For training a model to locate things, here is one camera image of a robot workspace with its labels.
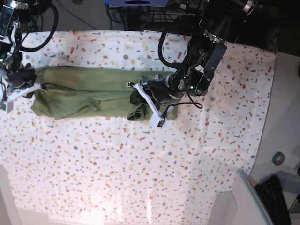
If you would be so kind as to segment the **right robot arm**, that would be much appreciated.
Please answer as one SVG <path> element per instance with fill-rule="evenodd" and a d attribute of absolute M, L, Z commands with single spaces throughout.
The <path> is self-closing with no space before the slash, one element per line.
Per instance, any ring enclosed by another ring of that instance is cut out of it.
<path fill-rule="evenodd" d="M 29 33 L 37 28 L 38 18 L 51 9 L 53 25 L 48 37 L 37 47 L 24 47 Z M 51 0 L 2 0 L 0 2 L 0 99 L 5 101 L 13 92 L 27 91 L 36 84 L 36 74 L 31 64 L 22 64 L 23 53 L 37 52 L 45 47 L 58 26 L 59 15 Z"/>

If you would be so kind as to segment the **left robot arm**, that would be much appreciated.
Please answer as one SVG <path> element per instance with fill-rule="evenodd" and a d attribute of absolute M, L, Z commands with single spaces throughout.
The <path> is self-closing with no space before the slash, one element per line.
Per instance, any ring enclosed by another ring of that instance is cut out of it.
<path fill-rule="evenodd" d="M 142 90 L 156 107 L 179 99 L 204 96 L 208 92 L 215 70 L 221 62 L 227 47 L 226 42 L 235 43 L 255 0 L 209 0 L 203 16 L 192 16 L 178 25 L 187 25 L 191 39 L 187 54 L 182 62 L 167 62 L 163 57 L 163 43 L 167 35 L 164 30 L 158 44 L 159 60 L 175 73 L 167 77 L 158 75 L 153 80 L 141 81 Z"/>

